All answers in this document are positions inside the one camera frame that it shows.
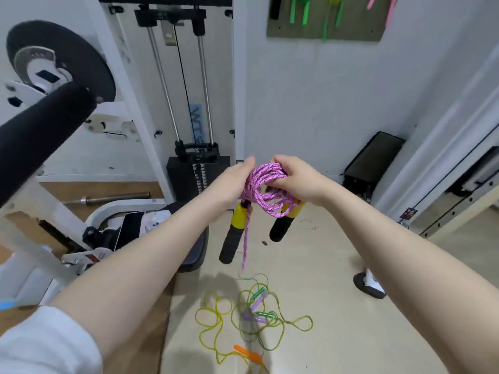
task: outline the rubber foot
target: rubber foot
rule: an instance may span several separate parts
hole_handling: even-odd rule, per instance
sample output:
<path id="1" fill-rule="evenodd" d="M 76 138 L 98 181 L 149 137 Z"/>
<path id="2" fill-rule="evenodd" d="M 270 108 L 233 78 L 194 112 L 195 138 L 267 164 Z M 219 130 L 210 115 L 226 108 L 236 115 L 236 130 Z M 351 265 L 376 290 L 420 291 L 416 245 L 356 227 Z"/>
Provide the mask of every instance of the rubber foot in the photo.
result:
<path id="1" fill-rule="evenodd" d="M 364 283 L 365 276 L 366 273 L 357 273 L 355 276 L 353 276 L 353 283 L 355 287 L 373 298 L 383 299 L 386 296 L 386 293 L 383 293 L 382 291 L 379 291 L 378 289 L 375 289 L 371 286 L 366 286 Z"/>

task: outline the hand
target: hand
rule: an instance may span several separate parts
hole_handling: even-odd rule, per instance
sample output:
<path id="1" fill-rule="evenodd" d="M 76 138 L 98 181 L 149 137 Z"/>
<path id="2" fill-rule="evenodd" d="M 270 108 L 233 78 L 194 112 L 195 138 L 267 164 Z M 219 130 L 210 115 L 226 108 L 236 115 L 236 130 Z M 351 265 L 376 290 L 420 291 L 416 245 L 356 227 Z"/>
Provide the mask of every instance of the hand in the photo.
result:
<path id="1" fill-rule="evenodd" d="M 254 157 L 248 157 L 244 163 L 233 165 L 216 178 L 202 193 L 221 202 L 227 209 L 240 198 L 246 179 L 254 168 Z"/>
<path id="2" fill-rule="evenodd" d="M 281 164 L 287 177 L 269 182 L 268 185 L 284 189 L 301 201 L 321 206 L 332 182 L 330 179 L 298 157 L 275 155 L 272 161 Z"/>

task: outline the white sleeve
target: white sleeve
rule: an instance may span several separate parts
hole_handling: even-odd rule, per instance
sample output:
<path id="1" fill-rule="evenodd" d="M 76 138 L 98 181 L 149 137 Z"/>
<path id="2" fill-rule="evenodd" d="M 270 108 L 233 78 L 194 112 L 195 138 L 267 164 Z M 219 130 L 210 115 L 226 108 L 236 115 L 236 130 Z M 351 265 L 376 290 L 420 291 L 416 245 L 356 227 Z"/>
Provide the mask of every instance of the white sleeve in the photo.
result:
<path id="1" fill-rule="evenodd" d="M 91 335 L 68 315 L 43 306 L 0 337 L 0 374 L 100 374 Z"/>

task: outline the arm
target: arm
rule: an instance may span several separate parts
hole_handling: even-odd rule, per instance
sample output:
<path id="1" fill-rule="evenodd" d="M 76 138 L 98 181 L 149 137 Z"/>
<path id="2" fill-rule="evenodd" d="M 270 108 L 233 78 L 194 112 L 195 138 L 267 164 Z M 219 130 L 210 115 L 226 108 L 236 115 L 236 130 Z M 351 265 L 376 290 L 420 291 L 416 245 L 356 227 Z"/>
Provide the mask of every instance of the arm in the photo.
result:
<path id="1" fill-rule="evenodd" d="M 240 196 L 254 158 L 220 175 L 158 228 L 95 265 L 50 304 L 91 334 L 103 357 L 127 339 L 206 228 Z"/>
<path id="2" fill-rule="evenodd" d="M 453 373 L 499 370 L 499 290 L 297 157 L 273 186 L 325 207 L 390 299 Z"/>

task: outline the right hand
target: right hand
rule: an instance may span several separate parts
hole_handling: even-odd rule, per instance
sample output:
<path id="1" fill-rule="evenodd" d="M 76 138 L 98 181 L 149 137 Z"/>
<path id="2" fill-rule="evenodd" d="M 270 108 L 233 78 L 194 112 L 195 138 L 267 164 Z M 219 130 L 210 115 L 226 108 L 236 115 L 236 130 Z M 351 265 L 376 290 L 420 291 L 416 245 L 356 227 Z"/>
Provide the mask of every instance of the right hand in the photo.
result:
<path id="1" fill-rule="evenodd" d="M 268 185 L 284 189 L 301 201 L 321 206 L 332 182 L 330 179 L 295 156 L 275 155 L 272 161 L 281 164 L 287 177 L 276 179 Z"/>

